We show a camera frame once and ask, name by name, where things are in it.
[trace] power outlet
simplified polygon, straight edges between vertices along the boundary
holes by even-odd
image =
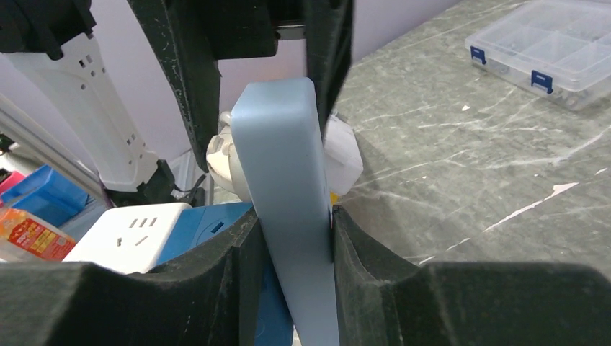
[[[148,272],[174,229],[186,203],[114,208],[104,213],[64,262],[94,262],[129,274]]]

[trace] clear plastic organizer box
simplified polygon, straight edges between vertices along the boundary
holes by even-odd
[[[611,4],[531,1],[465,46],[476,66],[570,110],[611,92]]]

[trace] blue latch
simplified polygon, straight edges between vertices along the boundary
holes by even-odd
[[[486,65],[486,52],[483,49],[471,46],[471,59],[473,58],[479,59],[482,65]]]
[[[547,89],[548,94],[553,93],[552,89],[553,78],[548,76],[547,74],[542,74],[539,71],[532,70],[532,74],[530,75],[530,86],[534,86],[535,84],[542,86]]]

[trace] gray marble surface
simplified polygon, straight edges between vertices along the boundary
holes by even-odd
[[[611,278],[610,103],[573,113],[470,64],[467,36],[522,3],[463,1],[353,66],[337,107],[365,170],[341,204],[416,264],[579,262]]]

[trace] blue plastic container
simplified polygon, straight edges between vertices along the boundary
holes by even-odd
[[[87,192],[46,165],[1,195],[6,206],[28,211],[56,227],[80,213],[87,197]]]
[[[183,210],[157,264],[184,254],[222,233],[245,214],[252,204],[229,203]],[[291,346],[293,320],[271,261],[264,265],[254,346]]]

